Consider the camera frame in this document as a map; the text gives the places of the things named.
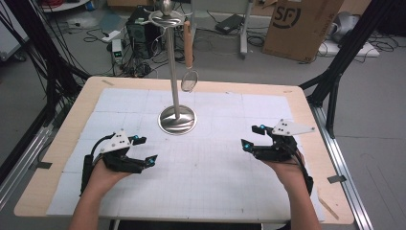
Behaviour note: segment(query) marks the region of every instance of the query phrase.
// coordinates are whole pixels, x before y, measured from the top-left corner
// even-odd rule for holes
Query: black metal frame
[[[326,128],[331,138],[335,138],[334,116],[340,79],[352,60],[367,42],[374,29],[385,18],[397,1],[372,0],[355,28],[344,41],[343,46],[328,69],[318,77],[299,85],[305,90],[317,84],[314,91],[307,96],[308,103],[316,107],[321,107],[326,96],[329,94]]]

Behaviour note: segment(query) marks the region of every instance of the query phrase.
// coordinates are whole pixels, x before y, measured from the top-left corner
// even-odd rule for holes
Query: person
[[[275,163],[263,161],[272,168],[287,191],[290,201],[291,229],[322,229],[308,195],[301,169],[295,161]],[[102,198],[113,186],[130,175],[128,172],[113,172],[99,161],[81,195],[73,214],[69,230],[98,229],[99,209]]]

